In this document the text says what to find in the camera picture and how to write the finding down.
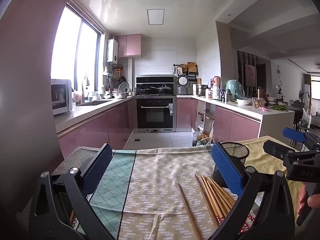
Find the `recessed light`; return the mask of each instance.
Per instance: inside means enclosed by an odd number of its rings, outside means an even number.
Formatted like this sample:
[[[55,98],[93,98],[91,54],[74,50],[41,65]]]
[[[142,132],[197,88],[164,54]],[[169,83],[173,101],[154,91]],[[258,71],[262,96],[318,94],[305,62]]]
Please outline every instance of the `recessed light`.
[[[164,9],[147,9],[149,25],[163,25]]]

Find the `cutting board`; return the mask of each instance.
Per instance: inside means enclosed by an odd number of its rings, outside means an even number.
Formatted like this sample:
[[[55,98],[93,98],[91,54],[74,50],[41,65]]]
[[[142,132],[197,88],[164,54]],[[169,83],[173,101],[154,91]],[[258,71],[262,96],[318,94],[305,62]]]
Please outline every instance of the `cutting board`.
[[[189,72],[197,72],[195,62],[188,62],[188,71]]]

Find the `mesh pen holder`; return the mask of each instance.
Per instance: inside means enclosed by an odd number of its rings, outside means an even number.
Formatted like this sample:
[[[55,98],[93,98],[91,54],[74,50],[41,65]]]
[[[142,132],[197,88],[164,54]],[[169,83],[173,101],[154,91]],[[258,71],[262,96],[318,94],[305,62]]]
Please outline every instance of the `mesh pen holder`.
[[[249,156],[249,149],[240,143],[224,142],[221,143],[221,146],[229,155],[239,158],[242,164],[244,164],[246,158]],[[228,187],[217,166],[214,167],[211,177],[220,187]]]

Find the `sink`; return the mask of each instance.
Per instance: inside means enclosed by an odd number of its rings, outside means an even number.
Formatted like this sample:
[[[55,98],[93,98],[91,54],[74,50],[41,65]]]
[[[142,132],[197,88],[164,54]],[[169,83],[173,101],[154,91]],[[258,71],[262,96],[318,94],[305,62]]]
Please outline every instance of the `sink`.
[[[80,104],[78,106],[97,106],[97,105],[100,105],[100,104],[103,104],[103,103],[106,103],[106,102],[109,102],[112,100],[114,100],[114,99],[94,100],[91,102]]]

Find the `plastic bottle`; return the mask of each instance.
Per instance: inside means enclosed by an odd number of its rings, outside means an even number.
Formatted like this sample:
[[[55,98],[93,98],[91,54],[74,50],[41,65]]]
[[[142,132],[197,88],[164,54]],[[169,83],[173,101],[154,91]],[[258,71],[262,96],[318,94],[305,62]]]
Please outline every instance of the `plastic bottle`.
[[[201,136],[201,131],[199,128],[196,129],[196,131],[192,135],[192,146],[197,146],[198,138]]]

